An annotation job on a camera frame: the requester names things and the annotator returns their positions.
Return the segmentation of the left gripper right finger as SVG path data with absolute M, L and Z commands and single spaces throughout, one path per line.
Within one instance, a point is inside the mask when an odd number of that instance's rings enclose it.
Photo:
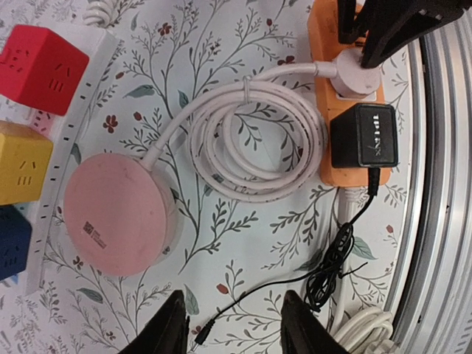
M 308 305 L 292 290 L 287 291 L 284 296 L 280 337 L 283 353 L 345 353 L 345 349 L 311 313 Z

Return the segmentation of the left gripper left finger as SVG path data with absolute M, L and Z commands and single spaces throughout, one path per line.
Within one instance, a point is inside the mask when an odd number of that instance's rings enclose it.
M 139 335 L 119 354 L 183 354 L 187 352 L 190 317 L 184 293 L 175 290 Z

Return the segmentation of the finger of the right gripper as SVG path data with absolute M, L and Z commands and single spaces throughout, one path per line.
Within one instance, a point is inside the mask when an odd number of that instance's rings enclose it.
M 464 14 L 463 1 L 366 1 L 362 7 L 367 32 L 361 66 L 373 69 L 405 45 Z
M 338 40 L 340 44 L 352 44 L 357 39 L 355 27 L 356 0 L 338 0 Z

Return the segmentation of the orange USB power strip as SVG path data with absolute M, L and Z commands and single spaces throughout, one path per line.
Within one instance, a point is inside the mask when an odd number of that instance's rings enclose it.
M 333 61 L 342 50 L 362 50 L 366 38 L 361 36 L 353 44 L 340 44 L 338 40 L 338 4 L 336 1 L 315 1 L 308 17 L 308 36 L 311 57 L 314 61 Z M 333 88 L 330 79 L 315 78 L 316 104 L 326 125 L 356 103 L 384 103 L 384 89 L 363 99 L 345 99 Z M 320 176 L 324 184 L 333 187 L 356 188 L 368 185 L 366 168 L 334 168 L 331 164 L 331 146 L 327 146 L 320 165 Z

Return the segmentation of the black power adapter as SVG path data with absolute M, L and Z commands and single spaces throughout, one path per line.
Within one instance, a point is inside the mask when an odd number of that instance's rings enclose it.
M 357 103 L 330 122 L 334 168 L 385 168 L 398 165 L 395 109 Z

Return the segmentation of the pink round power socket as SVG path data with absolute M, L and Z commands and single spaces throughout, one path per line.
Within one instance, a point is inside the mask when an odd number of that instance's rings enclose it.
M 115 277 L 157 264 L 178 234 L 167 180 L 117 153 L 94 155 L 77 167 L 66 185 L 63 217 L 79 256 Z

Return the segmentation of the blue cube socket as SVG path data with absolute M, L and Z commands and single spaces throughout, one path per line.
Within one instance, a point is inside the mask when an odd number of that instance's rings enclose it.
M 1 280 L 26 269 L 31 235 L 30 222 L 13 205 L 1 207 Z

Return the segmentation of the white multicolour power strip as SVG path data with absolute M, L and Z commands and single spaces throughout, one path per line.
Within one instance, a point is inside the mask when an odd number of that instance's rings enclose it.
M 102 75 L 119 43 L 108 30 L 98 27 L 57 24 L 53 31 L 87 54 L 89 63 L 66 116 L 54 118 L 51 128 L 46 132 L 46 137 L 54 143 L 54 147 L 41 197 L 38 201 L 19 205 L 21 213 L 32 225 L 26 270 L 19 274 L 19 288 L 24 295 L 33 294 L 40 288 L 46 240 L 70 153 L 84 118 L 91 112 L 92 100 L 98 93 Z

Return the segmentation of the yellow cube socket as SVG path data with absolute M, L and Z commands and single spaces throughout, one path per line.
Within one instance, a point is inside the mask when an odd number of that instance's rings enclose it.
M 1 205 L 41 197 L 53 143 L 26 125 L 1 122 Z

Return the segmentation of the red cube socket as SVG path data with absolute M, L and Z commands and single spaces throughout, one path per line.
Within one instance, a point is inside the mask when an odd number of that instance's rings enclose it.
M 89 56 L 45 27 L 13 27 L 1 52 L 1 95 L 64 116 Z

